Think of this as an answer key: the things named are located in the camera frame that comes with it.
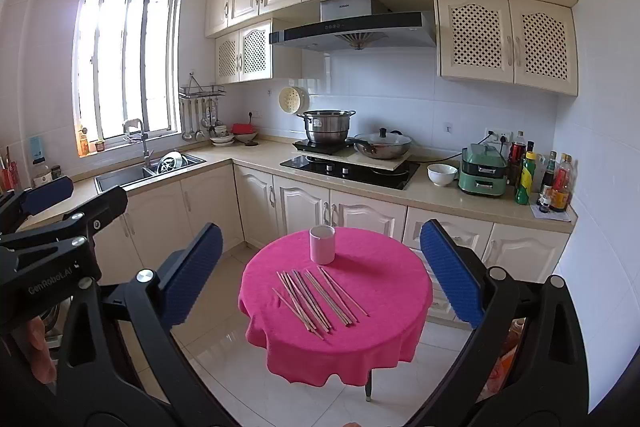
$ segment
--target stainless steel pot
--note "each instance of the stainless steel pot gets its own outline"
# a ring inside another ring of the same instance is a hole
[[[387,134],[385,128],[381,128],[379,134],[356,134],[350,141],[360,154],[378,160],[399,158],[411,147],[411,138],[403,136],[400,131]]]
[[[355,111],[305,111],[298,116],[305,121],[306,137],[314,143],[344,142],[349,134],[350,118]]]

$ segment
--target countertop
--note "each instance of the countertop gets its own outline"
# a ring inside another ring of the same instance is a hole
[[[246,147],[241,143],[237,143],[232,147],[212,147],[203,142],[203,147],[193,148],[188,153],[204,159],[204,163],[129,185],[126,187],[127,194],[130,196],[140,194],[140,192],[188,178],[209,169],[233,163],[293,180],[341,190],[357,196],[470,219],[513,225],[515,227],[571,233],[577,221],[577,215],[572,208],[568,210],[572,218],[571,222],[536,219],[528,205],[516,204],[507,195],[501,198],[485,198],[465,194],[459,190],[456,184],[451,184],[447,187],[436,187],[430,181],[425,165],[418,168],[418,171],[404,190],[397,190],[283,167],[280,163],[299,156],[300,152],[289,143],[266,140],[259,140],[259,143],[260,145],[256,147]],[[37,216],[30,217],[23,225],[23,228],[52,223],[60,219],[62,214],[84,203],[96,194],[94,178],[75,182],[74,193],[68,200],[48,208]]]

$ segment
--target round table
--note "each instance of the round table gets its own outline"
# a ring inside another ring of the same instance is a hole
[[[272,289],[290,303],[276,272],[308,269],[337,300],[309,257],[308,230],[262,248],[242,274],[239,308],[250,318],[246,339],[266,348],[269,371],[289,382],[321,387],[336,374],[344,384],[363,386],[371,369],[414,357],[433,298],[422,261],[399,241],[369,230],[336,228],[335,251],[335,260],[324,268],[369,317],[341,295],[359,320],[346,327],[304,276],[335,327],[331,333],[318,330],[322,339],[306,331]]]

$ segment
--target power cord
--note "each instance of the power cord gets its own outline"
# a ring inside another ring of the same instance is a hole
[[[489,131],[489,134],[487,136],[485,136],[484,138],[482,138],[478,142],[478,145],[480,145],[484,140],[487,140],[493,133],[494,133],[493,131]],[[504,136],[500,136],[500,141],[502,142],[502,145],[504,145],[504,142],[506,142],[506,138]],[[502,155],[502,146],[500,146],[500,155]],[[430,162],[416,161],[416,163],[425,163],[425,164],[440,163],[440,162],[446,162],[447,160],[450,160],[450,159],[453,159],[453,158],[457,158],[458,156],[462,156],[462,151],[459,152],[458,154],[454,154],[453,156],[449,156],[448,158],[442,158],[440,160],[432,160]]]

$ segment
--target green bottle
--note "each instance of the green bottle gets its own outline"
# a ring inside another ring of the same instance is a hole
[[[516,190],[516,203],[529,204],[529,196],[531,194],[531,185],[533,183],[533,174],[536,171],[536,154],[533,152],[533,142],[527,143],[527,154],[522,164],[522,173],[520,174],[520,182],[518,190]]]

